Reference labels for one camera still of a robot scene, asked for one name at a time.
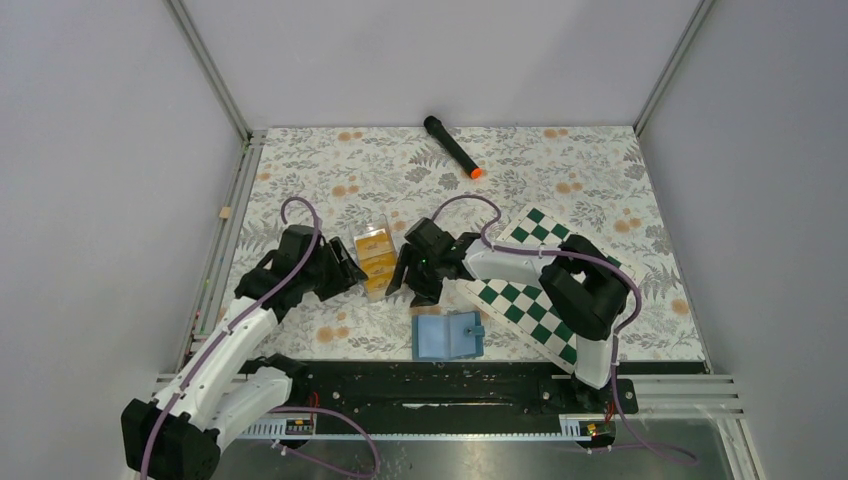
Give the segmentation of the clear box with orange cards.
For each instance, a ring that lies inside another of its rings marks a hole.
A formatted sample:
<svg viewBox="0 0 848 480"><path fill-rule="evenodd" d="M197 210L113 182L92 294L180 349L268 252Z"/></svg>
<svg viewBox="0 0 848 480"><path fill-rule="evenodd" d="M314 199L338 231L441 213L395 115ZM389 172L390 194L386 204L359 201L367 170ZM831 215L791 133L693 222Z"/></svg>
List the clear box with orange cards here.
<svg viewBox="0 0 848 480"><path fill-rule="evenodd" d="M397 250L385 214L355 222L348 228L357 264L365 273L364 292L369 302L386 296L397 265Z"/></svg>

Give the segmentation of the blue card holder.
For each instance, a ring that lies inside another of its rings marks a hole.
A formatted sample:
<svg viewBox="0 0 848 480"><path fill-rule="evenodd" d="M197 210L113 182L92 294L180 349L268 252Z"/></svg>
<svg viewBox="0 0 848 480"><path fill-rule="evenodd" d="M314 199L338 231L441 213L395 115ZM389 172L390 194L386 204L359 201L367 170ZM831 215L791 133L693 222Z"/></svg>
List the blue card holder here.
<svg viewBox="0 0 848 480"><path fill-rule="evenodd" d="M484 355L485 327L478 311L415 315L411 355L416 362L445 362Z"/></svg>

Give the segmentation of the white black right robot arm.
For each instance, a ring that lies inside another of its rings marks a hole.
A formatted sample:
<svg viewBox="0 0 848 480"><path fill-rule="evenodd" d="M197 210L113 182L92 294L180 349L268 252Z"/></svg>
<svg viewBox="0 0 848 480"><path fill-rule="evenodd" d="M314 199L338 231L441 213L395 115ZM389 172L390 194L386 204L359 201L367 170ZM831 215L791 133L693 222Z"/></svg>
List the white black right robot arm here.
<svg viewBox="0 0 848 480"><path fill-rule="evenodd" d="M406 233L385 292L408 286L414 305L435 305L446 280L502 280L542 290L577 337L575 402L597 412L612 400L615 323L628 300L639 301L641 293L590 240L571 234L555 248L530 249L482 233L453 236L423 218Z"/></svg>

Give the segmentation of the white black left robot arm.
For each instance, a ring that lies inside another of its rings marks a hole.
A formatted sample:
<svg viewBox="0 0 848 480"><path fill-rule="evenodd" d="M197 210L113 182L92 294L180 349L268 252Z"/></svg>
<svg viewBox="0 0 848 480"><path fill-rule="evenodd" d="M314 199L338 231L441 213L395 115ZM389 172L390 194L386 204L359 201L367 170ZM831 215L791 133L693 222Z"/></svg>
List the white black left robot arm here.
<svg viewBox="0 0 848 480"><path fill-rule="evenodd" d="M303 300L325 301L364 282L341 239L286 228L277 248L242 276L227 314L184 368L150 400L121 414L127 466L153 479L209 479L223 452L277 406L296 411L310 385L278 357L231 389L249 355Z"/></svg>

